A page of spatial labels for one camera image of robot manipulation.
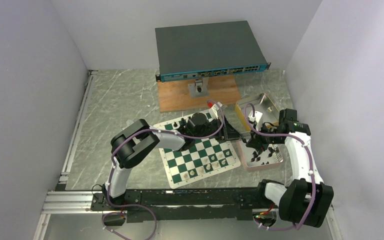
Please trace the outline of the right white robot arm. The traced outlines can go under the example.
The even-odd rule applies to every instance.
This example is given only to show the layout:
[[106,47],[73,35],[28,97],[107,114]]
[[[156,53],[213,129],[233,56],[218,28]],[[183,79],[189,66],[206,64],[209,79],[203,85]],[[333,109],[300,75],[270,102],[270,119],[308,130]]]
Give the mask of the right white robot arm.
[[334,190],[326,185],[317,170],[311,146],[311,130],[308,124],[299,122],[295,109],[279,112],[278,125],[267,128],[257,120],[253,110],[246,117],[250,127],[250,140],[246,146],[262,152],[270,144],[285,145],[292,169],[292,182],[285,186],[272,180],[262,180],[255,194],[256,203],[267,208],[272,203],[278,207],[281,220],[292,223],[298,230],[303,225],[319,228],[331,206]]

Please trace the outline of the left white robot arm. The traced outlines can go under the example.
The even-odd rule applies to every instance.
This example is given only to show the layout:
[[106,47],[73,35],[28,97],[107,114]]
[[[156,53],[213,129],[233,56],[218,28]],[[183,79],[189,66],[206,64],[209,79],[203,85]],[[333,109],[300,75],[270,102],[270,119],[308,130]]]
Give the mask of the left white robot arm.
[[127,181],[134,167],[151,151],[160,149],[173,188],[229,167],[237,167],[229,141],[243,138],[226,118],[196,112],[162,128],[139,119],[110,141],[112,169],[102,187],[104,204],[111,210],[125,202]]

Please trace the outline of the black chess piece in tray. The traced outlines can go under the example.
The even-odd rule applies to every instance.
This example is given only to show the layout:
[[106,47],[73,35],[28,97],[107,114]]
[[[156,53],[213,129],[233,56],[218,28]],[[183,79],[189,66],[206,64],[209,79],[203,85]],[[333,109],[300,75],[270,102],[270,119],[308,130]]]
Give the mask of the black chess piece in tray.
[[268,158],[271,158],[273,156],[273,154],[276,152],[276,150],[272,147],[268,147],[267,149],[269,151],[269,154],[268,154]]
[[259,162],[261,160],[261,157],[260,157],[261,153],[259,151],[254,151],[252,153],[252,158],[251,158],[251,162]]

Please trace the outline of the green white chess mat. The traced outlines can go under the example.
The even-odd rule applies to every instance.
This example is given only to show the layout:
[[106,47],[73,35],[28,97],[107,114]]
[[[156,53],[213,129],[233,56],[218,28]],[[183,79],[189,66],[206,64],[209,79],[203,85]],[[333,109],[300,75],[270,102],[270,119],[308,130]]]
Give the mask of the green white chess mat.
[[[194,146],[185,151],[173,151],[168,148],[159,148],[158,150],[171,189],[177,189],[241,166],[233,145],[228,141],[219,143],[214,138],[196,139]],[[229,156],[225,155],[226,151],[230,151]],[[226,159],[227,164],[225,166],[220,163],[223,159],[218,158],[219,153],[223,153],[223,159]],[[211,171],[206,172],[205,166],[207,164],[203,163],[203,159],[208,158],[208,164],[212,164],[213,162],[210,161],[211,155],[215,155],[216,161],[213,162],[219,162],[219,168],[212,168]],[[204,167],[205,173],[198,175],[196,168],[201,166]],[[195,170],[195,176],[190,176],[189,172],[191,170]],[[189,179],[182,180],[181,175],[184,172],[188,172]]]

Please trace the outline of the wooden board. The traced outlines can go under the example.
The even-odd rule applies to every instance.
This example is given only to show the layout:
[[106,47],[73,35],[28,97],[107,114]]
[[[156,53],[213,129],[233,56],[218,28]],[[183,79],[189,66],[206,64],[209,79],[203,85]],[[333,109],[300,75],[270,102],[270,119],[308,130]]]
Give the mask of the wooden board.
[[232,75],[208,77],[209,95],[192,98],[188,84],[196,79],[166,81],[157,83],[160,112],[178,112],[205,108],[208,100],[221,102],[223,105],[234,105],[241,99],[235,77]]

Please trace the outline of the pink plastic tray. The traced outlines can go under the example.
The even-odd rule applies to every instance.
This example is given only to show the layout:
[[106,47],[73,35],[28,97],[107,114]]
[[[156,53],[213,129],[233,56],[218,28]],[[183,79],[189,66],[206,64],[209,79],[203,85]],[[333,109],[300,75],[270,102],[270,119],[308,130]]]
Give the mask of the pink plastic tray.
[[269,147],[272,147],[276,150],[272,157],[268,157],[269,151],[262,151],[260,154],[260,161],[251,162],[252,153],[256,151],[253,148],[249,148],[246,146],[246,142],[251,138],[251,134],[249,132],[241,133],[243,138],[236,141],[238,148],[238,156],[243,168],[248,171],[259,171],[270,169],[274,167],[278,167],[281,163],[283,163],[283,155],[281,150],[277,144],[270,144]]

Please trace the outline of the yellow metal tin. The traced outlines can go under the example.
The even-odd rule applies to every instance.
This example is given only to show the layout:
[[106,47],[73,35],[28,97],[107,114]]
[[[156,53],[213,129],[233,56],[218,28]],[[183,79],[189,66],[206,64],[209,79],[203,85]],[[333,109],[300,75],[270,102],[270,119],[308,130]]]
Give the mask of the yellow metal tin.
[[[268,112],[268,107],[271,107],[273,112]],[[266,93],[260,93],[238,100],[235,103],[234,110],[241,124],[248,132],[251,130],[247,124],[249,121],[248,116],[254,111],[259,111],[263,114],[263,122],[269,122],[274,125],[279,124],[279,110],[275,107],[273,101],[268,97]]]

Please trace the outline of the metal bracket with knob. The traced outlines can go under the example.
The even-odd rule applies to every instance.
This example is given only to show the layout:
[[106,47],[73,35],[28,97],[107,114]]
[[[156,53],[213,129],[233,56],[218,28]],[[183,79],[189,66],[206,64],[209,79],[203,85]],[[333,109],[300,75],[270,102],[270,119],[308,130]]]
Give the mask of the metal bracket with knob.
[[193,83],[188,84],[189,95],[191,98],[199,98],[208,96],[208,77],[195,79]]

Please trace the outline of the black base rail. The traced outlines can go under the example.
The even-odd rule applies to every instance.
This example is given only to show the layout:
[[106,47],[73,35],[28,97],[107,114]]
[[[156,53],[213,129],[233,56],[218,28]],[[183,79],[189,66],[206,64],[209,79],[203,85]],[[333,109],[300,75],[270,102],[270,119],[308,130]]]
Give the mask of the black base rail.
[[123,199],[112,203],[108,203],[103,193],[94,193],[90,209],[93,212],[123,210],[128,223],[154,219],[251,221],[272,204],[257,187],[127,189]]

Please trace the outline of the dark grey network switch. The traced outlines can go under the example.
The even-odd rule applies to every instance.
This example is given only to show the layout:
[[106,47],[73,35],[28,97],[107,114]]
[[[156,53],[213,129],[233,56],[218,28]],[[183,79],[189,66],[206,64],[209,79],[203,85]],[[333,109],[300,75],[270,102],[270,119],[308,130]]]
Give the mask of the dark grey network switch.
[[157,82],[210,78],[268,70],[246,20],[155,29]]

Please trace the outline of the aluminium frame rail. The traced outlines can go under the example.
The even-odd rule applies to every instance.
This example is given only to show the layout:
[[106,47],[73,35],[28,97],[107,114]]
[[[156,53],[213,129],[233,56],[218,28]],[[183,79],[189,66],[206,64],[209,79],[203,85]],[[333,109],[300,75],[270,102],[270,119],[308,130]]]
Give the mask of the aluminium frame rail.
[[87,214],[90,212],[88,204],[92,201],[90,190],[66,190],[75,154],[80,141],[82,127],[86,118],[90,98],[97,78],[97,70],[89,70],[84,87],[84,94],[77,113],[74,130],[69,143],[68,151],[62,166],[58,182],[53,190],[47,192],[43,203],[40,218],[34,233],[34,240],[43,240],[52,215]]

